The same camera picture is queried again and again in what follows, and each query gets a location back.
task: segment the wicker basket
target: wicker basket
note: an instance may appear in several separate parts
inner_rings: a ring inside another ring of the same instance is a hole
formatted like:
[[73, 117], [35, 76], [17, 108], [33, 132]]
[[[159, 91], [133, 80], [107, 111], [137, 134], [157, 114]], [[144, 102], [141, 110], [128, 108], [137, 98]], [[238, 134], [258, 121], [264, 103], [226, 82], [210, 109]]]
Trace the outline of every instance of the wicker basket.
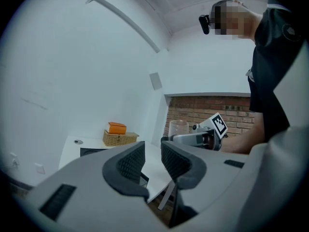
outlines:
[[127, 132], [124, 135], [110, 134], [104, 130], [103, 142], [106, 146], [120, 146], [135, 143], [138, 135], [133, 132]]

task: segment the white table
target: white table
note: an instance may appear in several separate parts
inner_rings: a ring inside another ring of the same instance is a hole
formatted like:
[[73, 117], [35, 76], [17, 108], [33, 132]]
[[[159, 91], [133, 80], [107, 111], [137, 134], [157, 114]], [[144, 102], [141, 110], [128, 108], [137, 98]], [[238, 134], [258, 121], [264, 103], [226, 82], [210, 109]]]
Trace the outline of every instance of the white table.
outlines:
[[[81, 140], [82, 145], [77, 145], [74, 141]], [[106, 146], [102, 139], [91, 139], [84, 137], [68, 136], [64, 144], [62, 155], [60, 158], [59, 169], [67, 165], [69, 162], [80, 157], [80, 148], [113, 148]], [[145, 141], [145, 157], [146, 162], [142, 168], [143, 174], [148, 178], [147, 189], [149, 198], [147, 202], [151, 202], [158, 196], [172, 181], [163, 163], [161, 162], [161, 149]]]

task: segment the person's arm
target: person's arm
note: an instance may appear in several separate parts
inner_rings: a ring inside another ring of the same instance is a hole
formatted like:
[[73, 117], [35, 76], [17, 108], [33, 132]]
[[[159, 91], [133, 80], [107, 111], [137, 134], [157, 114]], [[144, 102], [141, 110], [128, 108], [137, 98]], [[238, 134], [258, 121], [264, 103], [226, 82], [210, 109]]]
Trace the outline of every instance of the person's arm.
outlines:
[[223, 138], [220, 151], [249, 154], [252, 147], [265, 140], [263, 114], [255, 113], [254, 126], [242, 135]]

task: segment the black shirt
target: black shirt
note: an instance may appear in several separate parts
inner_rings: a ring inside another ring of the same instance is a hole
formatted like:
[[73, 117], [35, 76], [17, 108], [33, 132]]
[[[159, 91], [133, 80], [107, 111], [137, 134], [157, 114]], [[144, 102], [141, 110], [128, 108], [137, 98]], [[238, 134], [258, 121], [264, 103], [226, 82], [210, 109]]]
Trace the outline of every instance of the black shirt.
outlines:
[[289, 127], [273, 91], [303, 44], [292, 13], [282, 4], [274, 4], [276, 0], [271, 1], [255, 32], [253, 64], [247, 73], [251, 90], [250, 110], [263, 113], [266, 142]]

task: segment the orange box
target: orange box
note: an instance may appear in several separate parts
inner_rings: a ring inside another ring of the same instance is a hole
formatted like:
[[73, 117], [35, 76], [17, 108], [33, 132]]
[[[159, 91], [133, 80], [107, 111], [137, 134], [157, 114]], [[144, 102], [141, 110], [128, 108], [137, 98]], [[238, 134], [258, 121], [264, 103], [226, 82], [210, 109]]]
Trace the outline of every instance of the orange box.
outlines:
[[109, 129], [107, 130], [110, 134], [125, 134], [126, 126], [124, 124], [109, 122]]

